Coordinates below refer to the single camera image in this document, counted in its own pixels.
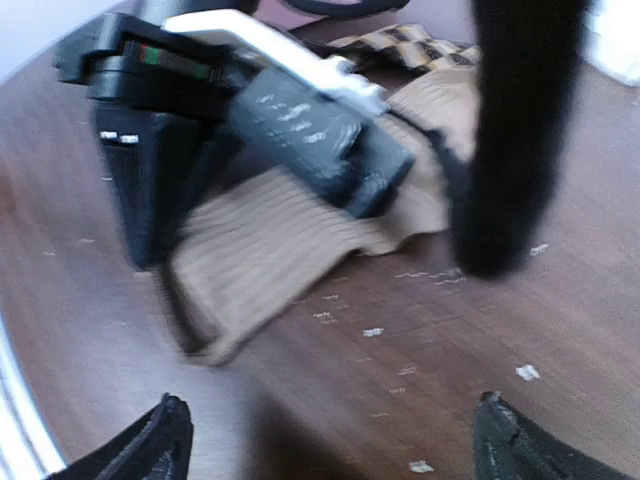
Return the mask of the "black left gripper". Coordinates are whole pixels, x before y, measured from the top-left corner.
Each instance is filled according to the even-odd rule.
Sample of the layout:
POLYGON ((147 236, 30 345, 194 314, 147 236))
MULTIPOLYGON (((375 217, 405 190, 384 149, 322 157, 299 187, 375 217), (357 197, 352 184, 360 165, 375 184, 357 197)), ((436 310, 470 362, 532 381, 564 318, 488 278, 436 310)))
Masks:
POLYGON ((93 101, 132 263, 164 262, 243 147, 227 123, 242 81, 231 48, 108 13, 60 40, 53 65, 60 82, 86 87, 93 101))

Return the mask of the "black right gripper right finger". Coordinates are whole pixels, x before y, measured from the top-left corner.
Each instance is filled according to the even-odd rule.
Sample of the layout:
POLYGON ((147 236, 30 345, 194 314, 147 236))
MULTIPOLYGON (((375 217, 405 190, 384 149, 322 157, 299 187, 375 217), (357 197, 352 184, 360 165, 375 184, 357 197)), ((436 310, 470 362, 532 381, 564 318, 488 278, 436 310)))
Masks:
POLYGON ((472 425, 475 477, 481 480, 591 480, 628 476, 542 429, 505 401, 486 391, 472 425))

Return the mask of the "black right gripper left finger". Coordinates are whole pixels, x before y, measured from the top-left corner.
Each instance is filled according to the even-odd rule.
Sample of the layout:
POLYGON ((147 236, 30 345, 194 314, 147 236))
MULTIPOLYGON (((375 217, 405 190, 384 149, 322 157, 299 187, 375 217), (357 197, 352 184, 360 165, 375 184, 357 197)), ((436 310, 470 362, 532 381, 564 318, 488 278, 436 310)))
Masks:
POLYGON ((164 394, 151 410, 50 480, 185 480, 194 426, 188 404, 164 394))

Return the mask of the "tan ribbed sock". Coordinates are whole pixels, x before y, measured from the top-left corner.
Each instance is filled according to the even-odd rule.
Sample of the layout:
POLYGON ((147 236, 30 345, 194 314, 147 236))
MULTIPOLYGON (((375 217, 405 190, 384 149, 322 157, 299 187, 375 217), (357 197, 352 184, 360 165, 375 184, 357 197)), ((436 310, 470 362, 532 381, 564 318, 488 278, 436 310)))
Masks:
POLYGON ((186 356, 226 363, 350 253, 384 255, 412 236, 447 228, 444 180, 427 140, 392 117, 381 127, 416 161, 380 217, 356 220, 281 168, 192 213, 168 266, 181 306, 173 332, 186 356))

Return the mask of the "brown argyle patterned sock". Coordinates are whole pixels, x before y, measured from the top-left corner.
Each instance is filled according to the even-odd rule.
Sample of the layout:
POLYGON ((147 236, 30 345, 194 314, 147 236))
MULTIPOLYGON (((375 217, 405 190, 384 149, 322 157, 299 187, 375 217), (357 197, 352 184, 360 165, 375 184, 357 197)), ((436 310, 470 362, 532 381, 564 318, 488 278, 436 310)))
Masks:
POLYGON ((480 48, 431 36, 418 24, 395 24, 330 42, 327 47, 352 60, 357 69, 391 68, 413 76, 455 67, 474 66, 480 48))

